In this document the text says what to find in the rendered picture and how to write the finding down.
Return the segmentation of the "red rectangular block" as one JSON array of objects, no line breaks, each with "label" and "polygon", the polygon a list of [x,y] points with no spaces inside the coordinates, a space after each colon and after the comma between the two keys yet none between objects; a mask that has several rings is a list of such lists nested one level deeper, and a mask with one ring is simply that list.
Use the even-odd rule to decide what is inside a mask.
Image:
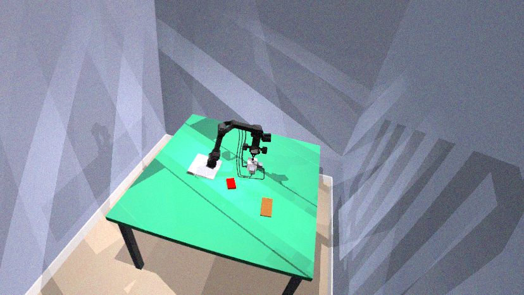
[{"label": "red rectangular block", "polygon": [[230,189],[236,189],[236,185],[235,185],[235,180],[234,180],[234,178],[226,179],[226,182],[227,182],[227,189],[228,189],[228,190],[230,190]]}]

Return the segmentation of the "brown flat rectangular board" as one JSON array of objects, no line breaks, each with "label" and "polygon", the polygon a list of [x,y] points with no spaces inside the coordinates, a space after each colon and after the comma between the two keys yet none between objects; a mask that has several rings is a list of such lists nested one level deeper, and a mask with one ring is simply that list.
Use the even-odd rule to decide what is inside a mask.
[{"label": "brown flat rectangular board", "polygon": [[271,217],[272,215],[273,199],[262,197],[261,216]]}]

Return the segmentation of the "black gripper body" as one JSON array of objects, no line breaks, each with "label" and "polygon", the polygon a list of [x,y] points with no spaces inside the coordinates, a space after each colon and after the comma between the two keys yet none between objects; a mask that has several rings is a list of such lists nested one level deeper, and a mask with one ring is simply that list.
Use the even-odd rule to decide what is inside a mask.
[{"label": "black gripper body", "polygon": [[[252,141],[252,144],[254,144],[254,146],[258,145],[258,147],[259,147],[260,142],[259,142],[259,143],[254,143],[254,142]],[[249,150],[250,150],[250,147],[251,147],[251,146],[248,146],[247,143],[243,143],[243,145],[242,145],[242,150],[245,150],[245,151],[246,151],[248,148],[249,148]],[[259,149],[262,151],[263,154],[266,154],[268,148],[263,146],[262,148],[259,147]],[[251,151],[251,150],[250,150],[250,151]]]}]

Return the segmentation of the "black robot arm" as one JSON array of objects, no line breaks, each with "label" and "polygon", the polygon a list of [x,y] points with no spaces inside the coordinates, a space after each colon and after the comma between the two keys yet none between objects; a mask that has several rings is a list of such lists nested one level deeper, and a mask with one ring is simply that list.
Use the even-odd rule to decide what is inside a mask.
[{"label": "black robot arm", "polygon": [[[226,128],[227,125],[229,126]],[[246,123],[237,122],[235,120],[219,123],[218,124],[218,135],[216,138],[214,149],[212,149],[212,151],[208,154],[207,165],[206,165],[208,168],[214,169],[214,167],[216,166],[216,161],[220,159],[220,155],[221,155],[220,146],[221,146],[222,139],[225,136],[225,134],[230,132],[232,129],[240,129],[240,130],[251,132],[251,137],[253,137],[254,143],[259,143],[260,140],[262,140],[263,142],[271,142],[271,134],[263,133],[261,125],[256,125],[256,124],[249,125]],[[251,150],[251,155],[260,154],[260,151],[261,151],[258,145],[254,146],[254,144],[251,145],[250,150]]]}]

